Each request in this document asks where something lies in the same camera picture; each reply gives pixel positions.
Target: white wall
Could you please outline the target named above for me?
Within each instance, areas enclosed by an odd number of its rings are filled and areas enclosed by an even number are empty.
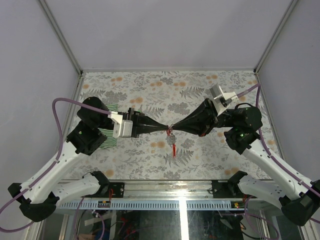
[[[71,97],[77,74],[36,0],[1,1],[0,7],[0,205],[13,182],[27,180],[55,153],[57,127],[51,110],[56,97]],[[64,122],[67,105],[58,105]],[[14,203],[0,215],[13,229],[28,220]],[[0,233],[17,240],[22,232]]]
[[[291,0],[47,0],[83,69],[253,69]]]
[[[313,181],[320,179],[319,9],[319,0],[298,3],[259,74],[286,160]]]

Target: red tassel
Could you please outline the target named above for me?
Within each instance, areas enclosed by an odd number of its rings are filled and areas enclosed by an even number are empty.
[[[173,148],[173,157],[175,158],[176,157],[176,145],[173,144],[172,148]]]

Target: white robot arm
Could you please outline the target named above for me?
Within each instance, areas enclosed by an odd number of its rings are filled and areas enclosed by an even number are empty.
[[[238,171],[228,180],[228,188],[232,194],[238,191],[262,199],[281,209],[293,223],[303,226],[320,207],[320,198],[314,193],[314,191],[320,193],[320,181],[311,182],[309,178],[297,172],[269,150],[280,164],[311,188],[310,191],[268,155],[257,133],[262,126],[262,115],[257,107],[249,104],[250,107],[239,108],[241,104],[238,104],[234,109],[228,109],[231,102],[238,100],[235,92],[224,93],[218,85],[213,86],[210,92],[211,99],[206,98],[195,111],[170,128],[196,134],[199,137],[207,135],[213,128],[231,128],[224,133],[228,146],[257,164],[277,183],[277,185],[269,184]],[[83,103],[108,110],[97,97],[89,97]],[[93,194],[109,196],[109,181],[100,171],[86,174],[83,179],[72,183],[58,184],[70,169],[87,155],[91,155],[106,140],[98,128],[113,130],[115,138],[137,138],[139,134],[169,129],[167,125],[160,124],[132,108],[127,113],[110,112],[110,115],[105,115],[82,107],[77,115],[81,121],[67,136],[59,160],[53,156],[29,180],[13,183],[8,188],[12,197],[27,190],[17,201],[21,203],[22,213],[34,222],[47,218],[54,212],[56,206],[73,199]],[[55,165],[50,172],[34,184],[35,179],[52,164]]]
[[[89,97],[83,103],[108,111],[97,97]],[[66,137],[60,158],[56,160],[56,153],[30,179],[23,183],[13,183],[8,188],[12,197],[25,191],[17,199],[20,203],[19,208],[34,222],[47,218],[57,206],[82,196],[109,197],[110,182],[100,171],[89,172],[82,179],[71,183],[58,184],[66,173],[90,156],[107,139],[99,129],[113,130],[114,138],[137,138],[139,134],[168,129],[167,125],[160,124],[143,113],[134,111],[133,108],[126,113],[111,111],[106,115],[82,107],[77,115],[81,121]]]

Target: black cable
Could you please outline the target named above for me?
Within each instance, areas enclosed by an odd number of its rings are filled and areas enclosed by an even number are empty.
[[[237,104],[237,105],[234,107],[234,110],[237,110],[237,109],[238,109],[238,107],[239,107],[239,106],[241,106],[241,105],[249,105],[250,107],[253,107],[253,106],[252,106],[252,104],[247,103],[247,102],[243,102],[243,103],[239,103],[239,104]]]
[[[91,173],[91,172],[89,172],[89,171],[88,171],[85,175],[90,174],[90,173]],[[84,177],[85,177],[85,175],[83,175],[83,176],[82,176],[82,178],[84,178]]]
[[[261,237],[254,237],[254,236],[250,236],[250,235],[246,234],[244,231],[241,231],[241,232],[242,232],[243,235],[246,235],[250,239],[261,240]]]
[[[113,225],[115,225],[116,223],[123,223],[123,221],[116,221],[114,224],[112,224],[109,228],[111,228]]]

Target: floral patterned surface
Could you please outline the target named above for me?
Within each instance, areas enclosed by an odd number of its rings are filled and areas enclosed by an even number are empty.
[[[256,83],[252,71],[89,72],[84,77],[79,101],[96,96],[105,104],[117,103],[120,112],[133,107],[159,123],[172,125],[210,97],[212,85],[221,85],[225,92],[240,93]],[[255,97],[254,90],[239,102],[254,104]],[[260,109],[264,137],[277,153],[262,100]],[[72,128],[78,122],[76,116]],[[164,131],[142,134],[140,138],[119,138],[116,147],[98,149],[65,179],[79,179],[87,172],[98,170],[110,179],[119,180],[228,179],[238,170],[258,179],[268,179],[257,165],[228,147],[223,134],[227,130],[213,129],[205,137],[174,131],[175,158],[172,143]]]

